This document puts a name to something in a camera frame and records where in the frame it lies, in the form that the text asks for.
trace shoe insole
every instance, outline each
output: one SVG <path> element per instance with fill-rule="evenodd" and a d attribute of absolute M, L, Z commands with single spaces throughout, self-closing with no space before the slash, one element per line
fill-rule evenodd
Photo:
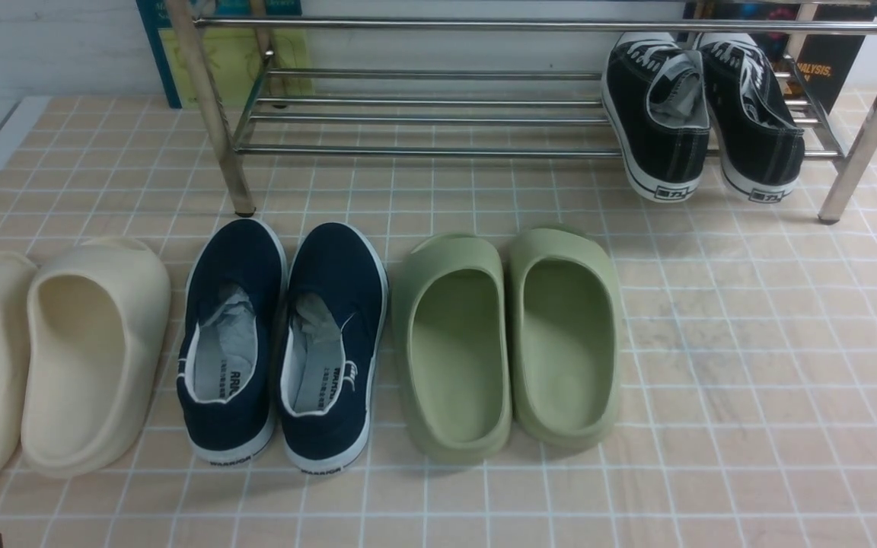
<path fill-rule="evenodd" d="M 612 306 L 598 279 L 567 261 L 535 264 L 523 288 L 523 367 L 545 426 L 575 431 L 600 419 L 614 379 Z"/>
<path fill-rule="evenodd" d="M 340 340 L 321 341 L 307 347 L 293 410 L 310 413 L 326 409 L 340 389 L 343 360 Z"/>
<path fill-rule="evenodd" d="M 97 283 L 58 276 L 39 285 L 42 318 L 36 325 L 36 413 L 46 457 L 69 458 L 97 437 L 118 397 L 126 344 L 117 306 Z"/>
<path fill-rule="evenodd" d="M 228 400 L 242 388 L 251 375 L 253 363 L 243 356 L 226 354 L 222 349 L 224 330 L 219 325 L 199 328 L 198 348 L 195 350 L 195 398 L 199 402 Z M 244 353 L 258 352 L 255 339 L 248 339 Z"/>
<path fill-rule="evenodd" d="M 477 270 L 442 277 L 412 320 L 410 363 L 425 421 L 442 440 L 480 440 L 499 422 L 505 392 L 494 281 Z"/>

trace metal shoe rack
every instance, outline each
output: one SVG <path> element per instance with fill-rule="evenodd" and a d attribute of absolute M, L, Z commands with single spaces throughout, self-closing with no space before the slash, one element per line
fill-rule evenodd
<path fill-rule="evenodd" d="M 339 29 L 339 30 L 456 30 L 476 32 L 496 31 L 543 31 L 543 32 L 783 32 L 790 34 L 792 53 L 797 37 L 807 34 L 871 35 L 877 34 L 877 0 L 812 0 L 801 7 L 797 21 L 587 21 L 587 20 L 448 20 L 447 18 L 311 18 L 269 17 L 265 15 L 264 0 L 250 0 L 251 17 L 219 17 L 215 15 L 213 0 L 202 0 L 192 6 L 188 0 L 166 0 L 171 25 L 177 32 L 178 44 L 198 96 L 199 108 L 205 119 L 212 149 L 222 168 L 222 176 L 232 198 L 237 215 L 251 216 L 255 212 L 253 197 L 246 184 L 241 167 L 245 155 L 304 155 L 304 156 L 351 156 L 351 157 L 423 157 L 423 158 L 567 158 L 596 159 L 620 158 L 618 148 L 596 149 L 522 149 L 522 148 L 443 148 L 443 147 L 372 147 L 372 146 L 321 146 L 321 145 L 264 145 L 251 140 L 257 124 L 381 124 L 429 126 L 464 125 L 483 126 L 588 126 L 607 124 L 599 98 L 595 100 L 480 100 L 479 98 L 434 97 L 387 97 L 387 96 L 333 96 L 292 97 L 287 94 L 271 94 L 269 83 L 275 78 L 313 79 L 432 79 L 432 80 L 494 80 L 494 81 L 584 81 L 599 82 L 599 72 L 453 72 L 453 70 L 380 70 L 352 67 L 334 68 L 281 68 L 275 66 L 275 45 L 271 42 L 271 30 L 275 28 Z M 813 17 L 815 4 L 852 4 L 871 6 L 876 14 L 874 21 L 808 21 Z M 257 82 L 250 93 L 246 108 L 234 132 L 219 101 L 215 80 L 206 62 L 201 31 L 208 27 L 253 28 L 257 32 L 261 66 Z M 797 112 L 797 123 L 814 129 L 821 148 L 808 150 L 806 160 L 831 161 L 838 172 L 818 213 L 822 222 L 832 225 L 838 222 L 850 197 L 868 167 L 877 149 L 877 96 L 852 143 L 842 142 L 831 127 L 824 108 L 808 90 L 801 72 L 791 55 L 784 59 L 784 68 L 777 72 L 778 78 L 797 80 L 804 93 L 787 101 Z M 324 114 L 297 112 L 306 107 L 441 107 L 557 108 L 596 107 L 592 116 L 433 116 L 433 115 L 366 115 L 359 113 Z M 276 110 L 272 107 L 284 107 Z"/>

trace floor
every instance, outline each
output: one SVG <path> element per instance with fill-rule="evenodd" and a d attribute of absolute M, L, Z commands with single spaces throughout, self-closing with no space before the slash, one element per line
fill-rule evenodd
<path fill-rule="evenodd" d="M 870 94 L 835 118 L 853 135 Z M 337 128 L 257 139 L 347 145 L 582 145 L 602 129 Z M 197 113 L 152 97 L 62 97 L 0 173 L 0 250 L 44 263 L 78 241 L 136 237 L 174 284 L 173 322 L 142 437 L 71 481 L 16 457 L 0 474 L 8 548 L 877 546 L 877 154 L 838 225 L 818 225 L 834 176 L 808 163 L 776 207 L 738 200 L 717 163 L 681 205 L 638 198 L 614 162 L 251 158 L 259 218 L 292 250 L 325 221 L 358 226 L 389 267 L 429 234 L 504 247 L 563 221 L 614 258 L 623 284 L 620 422 L 564 454 L 519 427 L 480 467 L 429 465 L 408 441 L 390 337 L 363 457 L 304 476 L 282 442 L 212 470 L 188 447 L 177 396 L 182 283 L 231 209 Z"/>

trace book cover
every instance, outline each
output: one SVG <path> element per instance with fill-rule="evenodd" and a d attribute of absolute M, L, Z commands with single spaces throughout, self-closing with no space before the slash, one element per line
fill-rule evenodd
<path fill-rule="evenodd" d="M 136 0 L 136 3 L 168 105 L 173 108 L 197 107 L 198 100 L 163 1 Z M 250 13 L 250 4 L 248 0 L 216 0 L 215 13 L 246 15 Z M 300 0 L 266 0 L 266 13 L 299 15 Z M 305 31 L 278 29 L 272 35 L 278 66 L 293 69 L 310 66 Z M 209 28 L 203 33 L 203 44 L 222 104 L 242 108 L 259 70 L 259 52 L 253 29 Z M 282 79 L 281 83 L 286 94 L 313 93 L 313 84 L 308 79 L 288 78 Z"/>

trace white rubber sole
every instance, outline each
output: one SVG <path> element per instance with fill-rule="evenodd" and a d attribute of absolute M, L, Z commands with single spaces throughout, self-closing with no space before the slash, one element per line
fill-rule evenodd
<path fill-rule="evenodd" d="M 384 264 L 381 263 L 381 258 L 378 256 L 375 250 L 375 246 L 372 246 L 372 243 L 370 243 L 368 237 L 363 235 L 358 229 L 353 228 L 351 225 L 348 225 L 344 222 L 340 222 L 338 223 L 338 225 L 347 226 L 347 228 L 350 228 L 352 231 L 354 231 L 356 235 L 360 236 L 361 241 L 365 243 L 365 246 L 368 248 L 369 253 L 371 253 L 373 259 L 375 259 L 375 266 L 377 266 L 378 270 L 378 278 L 381 281 L 381 318 L 378 320 L 377 336 L 375 337 L 375 354 L 372 355 L 372 361 L 370 362 L 370 371 L 368 372 L 368 395 L 365 396 L 365 425 L 362 427 L 361 434 L 358 435 L 358 439 L 356 439 L 354 443 L 350 445 L 350 447 L 346 448 L 346 450 L 341 451 L 340 454 L 335 454 L 333 457 L 328 457 L 321 460 L 314 460 L 296 454 L 296 452 L 294 452 L 292 448 L 289 447 L 289 442 L 283 439 L 283 447 L 285 447 L 286 458 L 288 458 L 289 461 L 293 463 L 293 465 L 295 465 L 305 474 L 311 474 L 314 476 L 328 476 L 330 474 L 336 474 L 337 472 L 342 471 L 349 464 L 358 459 L 358 457 L 361 457 L 361 453 L 365 450 L 365 447 L 368 447 L 368 437 L 370 436 L 370 429 L 372 429 L 372 394 L 373 392 L 375 392 L 377 352 L 378 347 L 381 344 L 381 336 L 384 333 L 384 322 L 387 318 L 387 291 L 389 291 L 389 288 L 387 287 L 387 271 L 384 268 Z"/>
<path fill-rule="evenodd" d="M 610 58 L 611 53 L 608 53 L 608 62 L 605 62 L 605 67 L 608 66 Z M 622 123 L 618 117 L 618 110 L 614 108 L 614 102 L 608 90 L 607 70 L 601 76 L 601 98 L 604 103 L 604 110 L 608 113 L 608 119 L 611 120 L 611 127 L 615 129 L 618 145 L 622 149 L 624 171 L 627 173 L 627 181 L 629 181 L 631 188 L 639 196 L 652 202 L 660 202 L 660 204 L 682 202 L 692 196 L 692 193 L 699 187 L 702 174 L 693 180 L 686 181 L 686 183 L 667 183 L 667 181 L 657 180 L 657 178 L 645 173 L 641 166 L 638 165 L 637 160 L 634 159 L 634 154 L 631 153 L 631 149 L 628 146 L 629 140 L 627 140 L 627 135 L 624 134 Z"/>
<path fill-rule="evenodd" d="M 270 412 L 268 416 L 266 416 L 266 422 L 262 426 L 262 430 L 260 430 L 253 439 L 247 441 L 247 443 L 239 445 L 237 448 L 231 448 L 231 450 L 210 451 L 206 450 L 206 448 L 198 447 L 191 438 L 188 438 L 188 441 L 190 441 L 192 445 L 192 451 L 195 451 L 195 457 L 201 458 L 212 466 L 239 466 L 240 464 L 246 464 L 247 462 L 252 461 L 255 457 L 258 457 L 265 448 L 269 447 L 269 441 L 273 439 L 273 434 L 276 432 L 276 424 L 278 421 L 276 406 L 271 406 Z"/>
<path fill-rule="evenodd" d="M 282 303 L 283 299 L 286 298 L 286 291 L 289 290 L 289 265 L 288 261 L 286 261 L 286 250 L 283 249 L 282 243 L 279 242 L 279 236 L 277 236 L 276 232 L 273 231 L 269 225 L 266 225 L 265 222 L 259 221 L 257 218 L 240 219 L 240 221 L 259 223 L 262 228 L 266 229 L 269 237 L 273 240 L 273 244 L 276 245 L 277 253 L 279 253 L 279 264 L 282 265 L 282 278 L 281 281 L 279 281 L 279 299 L 277 301 L 277 306 L 279 306 L 279 303 Z M 192 270 L 188 273 L 188 280 L 185 281 L 185 298 L 188 298 L 188 292 L 191 290 L 192 274 L 195 274 L 195 268 L 198 266 L 199 261 L 202 260 L 202 254 L 205 253 L 205 249 L 208 246 L 209 243 L 206 242 L 206 245 L 199 251 L 198 256 L 195 257 L 195 263 L 192 264 Z M 194 339 L 192 339 L 192 347 L 195 347 L 197 340 L 198 333 L 196 332 Z M 269 414 L 266 416 L 266 422 L 263 424 L 262 430 L 260 430 L 253 439 L 247 441 L 247 443 L 239 445 L 237 448 L 231 448 L 231 450 L 225 451 L 210 451 L 206 450 L 206 448 L 200 448 L 199 445 L 195 444 L 195 441 L 193 441 L 191 437 L 188 438 L 188 443 L 192 445 L 192 450 L 195 452 L 196 457 L 209 462 L 212 466 L 224 467 L 246 464 L 247 462 L 252 461 L 255 457 L 258 457 L 265 448 L 269 447 L 269 441 L 273 439 L 273 434 L 276 432 L 276 425 L 278 422 L 279 413 L 277 406 L 275 403 L 272 403 L 272 405 L 269 406 Z"/>
<path fill-rule="evenodd" d="M 777 204 L 782 201 L 794 187 L 797 187 L 797 179 L 786 184 L 762 184 L 755 180 L 749 180 L 735 169 L 730 156 L 726 152 L 726 143 L 723 141 L 723 132 L 719 129 L 716 114 L 710 108 L 710 118 L 713 119 L 713 131 L 716 132 L 716 141 L 719 142 L 719 163 L 722 167 L 723 178 L 733 190 L 744 195 L 749 202 L 755 204 Z"/>

